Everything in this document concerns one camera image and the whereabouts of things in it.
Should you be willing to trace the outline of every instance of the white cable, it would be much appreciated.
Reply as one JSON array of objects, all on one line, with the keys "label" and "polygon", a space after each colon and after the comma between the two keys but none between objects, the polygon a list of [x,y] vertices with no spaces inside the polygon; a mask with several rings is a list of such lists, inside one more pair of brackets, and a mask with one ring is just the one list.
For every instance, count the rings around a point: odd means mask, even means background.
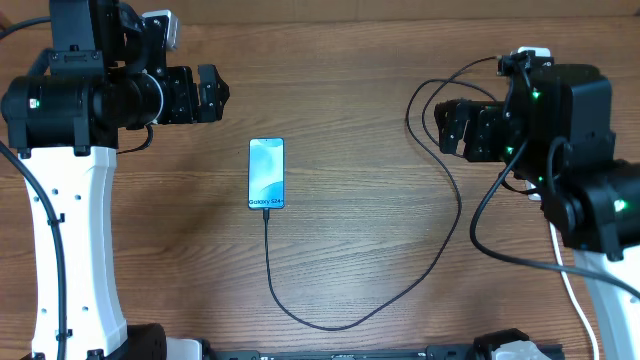
[{"label": "white cable", "polygon": [[[560,246],[558,245],[558,233],[556,232],[556,227],[553,226],[552,223],[549,223],[549,229],[551,230],[551,242],[553,243],[553,252],[556,254],[556,261],[558,262],[558,265],[564,265],[564,263],[562,262],[562,254],[560,253]],[[587,317],[584,315],[580,304],[578,304],[576,295],[573,293],[573,288],[571,288],[571,284],[569,283],[569,277],[567,276],[567,273],[563,271],[560,273],[560,275],[562,275],[562,281],[564,282],[564,286],[567,288],[567,293],[569,294],[571,303],[573,304],[573,307],[576,308],[576,312],[578,313],[578,316],[580,316],[580,320],[582,320],[584,328],[589,334],[591,347],[593,348],[593,359],[600,360],[600,350],[598,349],[598,340],[596,339],[596,334],[593,332],[593,328],[591,328],[591,324],[589,323]]]}]

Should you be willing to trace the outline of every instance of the wood grain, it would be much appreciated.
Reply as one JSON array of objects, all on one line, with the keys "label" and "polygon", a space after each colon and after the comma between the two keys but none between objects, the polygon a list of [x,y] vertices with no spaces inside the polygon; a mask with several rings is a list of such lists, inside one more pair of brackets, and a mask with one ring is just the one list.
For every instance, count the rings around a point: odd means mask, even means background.
[{"label": "wood grain", "polygon": [[[515,36],[516,28],[535,31]],[[569,359],[589,358],[558,274],[502,264],[469,242],[470,217],[500,165],[451,157],[443,160],[464,210],[432,274],[352,330],[324,333],[293,322],[269,295],[261,214],[247,210],[248,142],[287,142],[288,204],[270,222],[276,291],[309,321],[347,324],[416,279],[455,217],[451,184],[404,128],[422,81],[522,44],[548,46],[558,62],[595,64],[609,76],[617,156],[639,161],[639,36],[631,17],[186,27],[169,62],[215,63],[232,96],[223,121],[159,127],[149,150],[118,159],[113,234],[125,316],[160,322],[171,336],[207,338],[220,350],[419,348],[518,327],[541,343],[564,344]],[[49,43],[42,30],[0,43],[0,93]],[[484,64],[465,77],[504,96],[504,79],[494,74],[495,64]],[[451,87],[436,101],[462,96],[482,99]],[[412,114],[417,129],[419,110]],[[144,138],[120,135],[123,148]],[[0,161],[3,359],[28,351],[35,321],[28,206],[23,180]],[[538,205],[518,195],[497,194],[479,236],[501,252],[553,259]],[[583,281],[574,285],[595,322]]]},{"label": "wood grain", "polygon": [[[640,0],[128,0],[170,9],[187,25],[427,19],[633,16]],[[13,22],[49,15],[49,0],[0,0]]]}]

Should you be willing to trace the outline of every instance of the smartphone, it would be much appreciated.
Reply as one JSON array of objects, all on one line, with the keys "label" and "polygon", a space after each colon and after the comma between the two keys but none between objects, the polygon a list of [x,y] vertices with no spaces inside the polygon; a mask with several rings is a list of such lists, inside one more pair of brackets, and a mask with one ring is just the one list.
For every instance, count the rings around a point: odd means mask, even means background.
[{"label": "smartphone", "polygon": [[249,143],[249,208],[284,208],[284,139]]}]

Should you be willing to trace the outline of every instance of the robotic arm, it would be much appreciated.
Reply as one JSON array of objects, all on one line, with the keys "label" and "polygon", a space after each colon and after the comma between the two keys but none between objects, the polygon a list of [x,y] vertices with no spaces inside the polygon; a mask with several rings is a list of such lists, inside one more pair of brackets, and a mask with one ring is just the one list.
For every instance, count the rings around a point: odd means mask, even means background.
[{"label": "robotic arm", "polygon": [[[499,57],[510,77],[504,102],[451,100],[435,118],[441,152],[464,140],[469,162],[506,162],[535,185],[542,211],[574,250],[578,268],[640,288],[640,164],[614,160],[611,84],[591,65],[555,65],[548,50]],[[611,359],[640,359],[640,300],[587,279],[602,341]]]},{"label": "robotic arm", "polygon": [[180,33],[168,10],[138,16],[117,0],[51,0],[50,12],[53,49],[2,99],[10,146],[48,194],[67,264],[68,331],[58,334],[50,219],[27,182],[38,316],[25,359],[55,359],[59,340],[66,359],[203,359],[206,344],[168,339],[157,324],[127,326],[114,279],[111,190],[119,128],[220,120],[229,87],[215,66],[200,65],[198,94],[189,67],[167,66]]}]

